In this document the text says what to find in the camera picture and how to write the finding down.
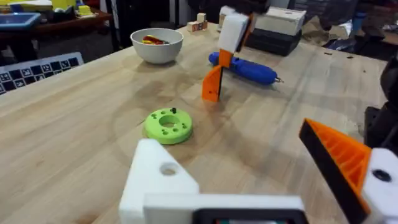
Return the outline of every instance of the food in bowl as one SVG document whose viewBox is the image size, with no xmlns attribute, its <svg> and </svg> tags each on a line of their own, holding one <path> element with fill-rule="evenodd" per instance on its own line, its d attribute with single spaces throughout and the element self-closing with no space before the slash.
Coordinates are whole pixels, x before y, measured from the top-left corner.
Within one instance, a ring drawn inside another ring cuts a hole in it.
<svg viewBox="0 0 398 224">
<path fill-rule="evenodd" d="M 143 38 L 142 43 L 144 43 L 144 44 L 155 44 L 155 45 L 169 44 L 169 42 L 167 42 L 166 40 L 160 40 L 160 39 L 154 37 L 153 35 L 146 35 Z"/>
</svg>

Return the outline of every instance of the white box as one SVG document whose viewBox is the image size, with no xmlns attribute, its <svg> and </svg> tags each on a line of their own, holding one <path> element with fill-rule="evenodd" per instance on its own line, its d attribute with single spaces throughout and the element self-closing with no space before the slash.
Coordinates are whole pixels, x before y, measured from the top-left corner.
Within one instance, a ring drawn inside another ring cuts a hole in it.
<svg viewBox="0 0 398 224">
<path fill-rule="evenodd" d="M 198 13 L 197 22 L 205 22 L 206 21 L 206 13 Z"/>
<path fill-rule="evenodd" d="M 296 35 L 303 26 L 306 11 L 270 7 L 266 14 L 257 17 L 254 28 Z"/>
</svg>

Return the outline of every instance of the yellow object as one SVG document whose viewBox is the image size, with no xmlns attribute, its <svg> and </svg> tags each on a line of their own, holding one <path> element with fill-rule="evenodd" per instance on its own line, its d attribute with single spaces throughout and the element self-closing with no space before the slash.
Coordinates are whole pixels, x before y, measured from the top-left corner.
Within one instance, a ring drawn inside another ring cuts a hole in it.
<svg viewBox="0 0 398 224">
<path fill-rule="evenodd" d="M 14 3 L 14 2 L 21 2 L 24 0 L 0 0 L 0 6 L 7 6 L 7 4 Z"/>
<path fill-rule="evenodd" d="M 89 6 L 79 6 L 79 15 L 81 16 L 89 16 L 92 12 Z"/>
<path fill-rule="evenodd" d="M 154 44 L 152 41 L 150 40 L 142 40 L 141 41 L 143 44 Z"/>
<path fill-rule="evenodd" d="M 52 0 L 52 7 L 53 9 L 61 8 L 67 9 L 69 6 L 76 6 L 75 0 Z"/>
</svg>

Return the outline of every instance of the blue tray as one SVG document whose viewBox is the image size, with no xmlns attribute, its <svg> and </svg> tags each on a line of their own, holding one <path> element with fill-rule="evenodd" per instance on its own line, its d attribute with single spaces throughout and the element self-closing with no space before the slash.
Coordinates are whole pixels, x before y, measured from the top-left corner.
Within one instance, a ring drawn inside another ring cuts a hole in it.
<svg viewBox="0 0 398 224">
<path fill-rule="evenodd" d="M 0 30 L 29 29 L 40 18 L 40 13 L 18 12 L 0 14 Z"/>
</svg>

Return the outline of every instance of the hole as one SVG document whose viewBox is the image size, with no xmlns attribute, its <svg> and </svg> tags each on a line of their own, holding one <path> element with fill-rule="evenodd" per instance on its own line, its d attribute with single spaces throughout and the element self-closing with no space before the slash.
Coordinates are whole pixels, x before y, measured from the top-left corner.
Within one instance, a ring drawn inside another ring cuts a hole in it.
<svg viewBox="0 0 398 224">
<path fill-rule="evenodd" d="M 165 163 L 160 167 L 160 173 L 167 176 L 175 175 L 177 171 L 178 171 L 178 166 L 171 162 Z"/>
<path fill-rule="evenodd" d="M 176 116 L 165 115 L 159 119 L 159 124 L 166 128 L 172 128 L 178 124 L 180 120 Z"/>
<path fill-rule="evenodd" d="M 384 170 L 376 169 L 372 171 L 373 176 L 383 182 L 391 182 L 391 176 Z"/>
</svg>

